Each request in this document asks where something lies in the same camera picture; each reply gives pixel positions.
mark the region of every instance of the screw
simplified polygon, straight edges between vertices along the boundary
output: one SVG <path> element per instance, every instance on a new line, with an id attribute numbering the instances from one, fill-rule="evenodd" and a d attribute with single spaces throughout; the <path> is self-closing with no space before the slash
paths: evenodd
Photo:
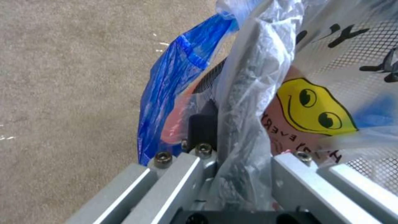
<path id="1" fill-rule="evenodd" d="M 154 164 L 155 164 L 155 167 L 157 167 L 159 169 L 165 169 L 171 165 L 172 160 L 173 160 L 173 157 L 172 157 L 171 153 L 169 153 L 167 151 L 160 151 L 160 152 L 156 153 L 156 155 L 155 155 Z"/>
<path id="2" fill-rule="evenodd" d="M 295 156 L 303 163 L 310 163 L 312 161 L 312 156 L 305 152 L 297 151 L 295 152 Z"/>
<path id="3" fill-rule="evenodd" d="M 207 143 L 200 143 L 195 146 L 195 154 L 202 159 L 207 159 L 211 156 L 213 148 Z"/>
<path id="4" fill-rule="evenodd" d="M 185 152 L 188 151 L 188 140 L 187 139 L 181 140 L 181 149 L 182 149 L 182 151 L 185 151 Z"/>

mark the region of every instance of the printed plastic bag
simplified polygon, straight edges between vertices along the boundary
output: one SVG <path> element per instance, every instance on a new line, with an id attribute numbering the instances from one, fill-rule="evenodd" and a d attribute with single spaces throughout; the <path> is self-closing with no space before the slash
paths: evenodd
<path id="1" fill-rule="evenodd" d="M 290 52 L 285 50 L 290 45 L 279 41 L 290 38 L 295 24 L 284 29 L 286 35 L 275 35 L 276 27 L 286 22 L 275 15 L 291 16 L 287 12 L 295 9 L 294 3 L 282 11 L 275 7 L 286 2 L 266 1 L 250 14 L 213 86 L 219 105 L 219 159 L 224 163 L 211 188 L 210 209 L 269 209 L 270 151 L 314 153 L 324 165 L 359 155 L 374 158 L 375 149 L 383 152 L 379 157 L 398 156 L 398 2 L 330 0 L 309 7 L 310 1 L 305 2 L 310 15 L 304 14 L 297 32 L 289 71 L 285 66 L 291 59 L 276 55 Z M 272 16 L 261 20 L 256 11 L 264 6 L 275 14 L 265 7 Z M 266 25 L 272 29 L 259 28 Z M 266 43 L 277 49 L 262 47 Z M 261 119 L 270 141 L 256 119 Z M 340 151 L 321 148 L 324 138 L 350 134 L 360 136 L 353 141 L 372 136 L 379 143 L 388 139 L 389 144 Z M 331 141 L 334 146 L 352 143 Z"/>
<path id="2" fill-rule="evenodd" d="M 151 69 L 141 98 L 138 127 L 139 163 L 146 165 L 156 152 L 181 152 L 179 142 L 164 142 L 161 134 L 174 101 L 206 67 L 222 38 L 236 31 L 234 20 L 215 15 L 177 37 Z"/>

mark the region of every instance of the cartoon face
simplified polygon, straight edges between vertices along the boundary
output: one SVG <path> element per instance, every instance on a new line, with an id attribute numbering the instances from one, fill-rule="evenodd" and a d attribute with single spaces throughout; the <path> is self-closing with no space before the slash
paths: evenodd
<path id="1" fill-rule="evenodd" d="M 277 96 L 286 120 L 299 131 L 326 135 L 357 131 L 346 109 L 322 86 L 291 79 Z"/>

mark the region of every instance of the metal frame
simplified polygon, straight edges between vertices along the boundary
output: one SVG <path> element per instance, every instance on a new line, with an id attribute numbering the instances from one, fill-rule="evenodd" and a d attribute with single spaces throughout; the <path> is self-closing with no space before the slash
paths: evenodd
<path id="1" fill-rule="evenodd" d="M 203 181 L 201 159 L 181 153 L 123 223 L 170 223 L 179 209 L 190 208 Z"/>
<path id="2" fill-rule="evenodd" d="M 308 209 L 321 223 L 379 223 L 290 153 L 272 158 L 272 195 L 287 211 Z"/>
<path id="3" fill-rule="evenodd" d="M 120 223 L 156 180 L 155 172 L 138 164 L 130 164 L 66 223 Z"/>
<path id="4" fill-rule="evenodd" d="M 318 173 L 381 222 L 398 222 L 398 198 L 354 169 L 341 164 Z"/>

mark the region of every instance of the blue plastic bag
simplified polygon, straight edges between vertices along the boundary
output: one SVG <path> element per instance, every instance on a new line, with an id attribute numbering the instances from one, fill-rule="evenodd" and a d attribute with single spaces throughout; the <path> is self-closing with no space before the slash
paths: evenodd
<path id="1" fill-rule="evenodd" d="M 235 20 L 215 15 L 178 36 L 150 71 L 150 80 L 141 98 L 138 127 L 138 159 L 146 165 L 158 151 L 181 152 L 179 144 L 160 138 L 176 97 L 209 65 L 220 40 L 237 30 Z"/>

